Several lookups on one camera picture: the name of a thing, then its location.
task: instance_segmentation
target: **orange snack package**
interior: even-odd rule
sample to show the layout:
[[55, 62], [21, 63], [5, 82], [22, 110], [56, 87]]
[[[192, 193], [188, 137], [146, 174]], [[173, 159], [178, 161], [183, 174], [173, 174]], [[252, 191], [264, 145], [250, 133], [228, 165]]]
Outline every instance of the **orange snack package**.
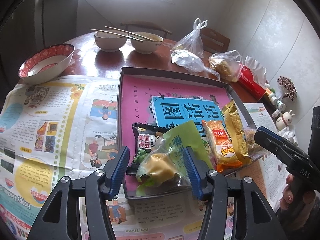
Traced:
[[243, 165], [237, 158], [233, 145], [228, 137], [222, 121], [202, 120], [208, 143], [217, 162], [217, 171], [223, 172], [225, 169], [238, 168]]

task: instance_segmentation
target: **small figurine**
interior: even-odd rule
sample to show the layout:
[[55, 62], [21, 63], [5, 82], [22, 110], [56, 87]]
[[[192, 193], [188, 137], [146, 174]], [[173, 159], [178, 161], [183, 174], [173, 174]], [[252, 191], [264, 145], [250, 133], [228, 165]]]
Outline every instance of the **small figurine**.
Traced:
[[292, 123], [292, 117], [294, 116], [294, 113], [292, 110], [289, 112], [285, 112], [282, 116], [280, 116], [276, 121], [276, 126], [279, 131], [284, 129], [286, 126], [289, 126]]

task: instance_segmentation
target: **white bowl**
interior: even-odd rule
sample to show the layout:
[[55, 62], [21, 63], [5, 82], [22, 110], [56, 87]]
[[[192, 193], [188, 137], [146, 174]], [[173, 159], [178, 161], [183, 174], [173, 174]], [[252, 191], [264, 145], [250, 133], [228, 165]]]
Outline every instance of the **white bowl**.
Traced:
[[145, 32], [133, 32], [133, 33], [136, 33], [141, 36], [154, 40], [154, 41], [143, 41], [143, 42], [131, 40], [132, 47], [134, 47], [137, 52], [142, 54], [150, 54], [156, 51], [163, 41], [162, 37], [152, 33], [145, 33]]
[[47, 47], [28, 58], [18, 75], [30, 85], [47, 82], [68, 67], [74, 51], [75, 47], [67, 43]]
[[[128, 36], [128, 33], [124, 33], [117, 30], [106, 30], [108, 32], [119, 33], [125, 36]], [[104, 32], [96, 32], [94, 34], [94, 40], [96, 41], [97, 46], [105, 52], [114, 52], [120, 49], [127, 41], [127, 38]]]

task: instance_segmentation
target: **yellow circle graphic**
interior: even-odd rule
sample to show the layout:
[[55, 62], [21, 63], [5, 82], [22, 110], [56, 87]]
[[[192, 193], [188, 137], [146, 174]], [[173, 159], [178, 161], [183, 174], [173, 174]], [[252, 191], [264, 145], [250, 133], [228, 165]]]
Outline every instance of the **yellow circle graphic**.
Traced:
[[35, 207], [42, 207], [51, 192], [52, 168], [36, 158], [25, 160], [15, 174], [20, 195]]

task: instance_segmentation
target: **wooden table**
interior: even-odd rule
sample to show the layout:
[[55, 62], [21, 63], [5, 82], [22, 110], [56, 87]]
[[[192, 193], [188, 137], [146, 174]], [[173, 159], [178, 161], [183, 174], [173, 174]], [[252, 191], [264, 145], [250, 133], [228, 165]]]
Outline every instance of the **wooden table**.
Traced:
[[[67, 43], [75, 46], [73, 54], [73, 64], [66, 68], [61, 74], [65, 75], [87, 75], [96, 77], [107, 77], [118, 79], [122, 67], [142, 67], [163, 69], [181, 73], [188, 71], [171, 63], [171, 48], [175, 41], [164, 39], [158, 50], [151, 54], [140, 54], [131, 46], [130, 40], [116, 52], [103, 52], [97, 47], [93, 33], [84, 34], [76, 37]], [[202, 61], [206, 67], [209, 67], [209, 52], [204, 51]], [[199, 73], [200, 76], [217, 79], [214, 75], [205, 71]], [[247, 92], [240, 84], [231, 83], [232, 88], [236, 91], [242, 102], [253, 103], [257, 100]]]

